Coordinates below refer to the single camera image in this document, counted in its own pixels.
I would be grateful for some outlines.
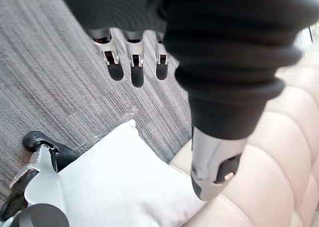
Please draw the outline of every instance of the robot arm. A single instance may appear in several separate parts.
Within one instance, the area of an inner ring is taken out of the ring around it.
[[[236,174],[267,100],[285,86],[276,70],[300,59],[294,39],[319,16],[318,0],[64,1],[115,80],[123,70],[109,28],[123,31],[136,87],[143,84],[143,31],[164,34],[157,38],[158,78],[167,75],[168,52],[179,61],[175,76],[188,92],[191,177],[202,200],[216,197]]]

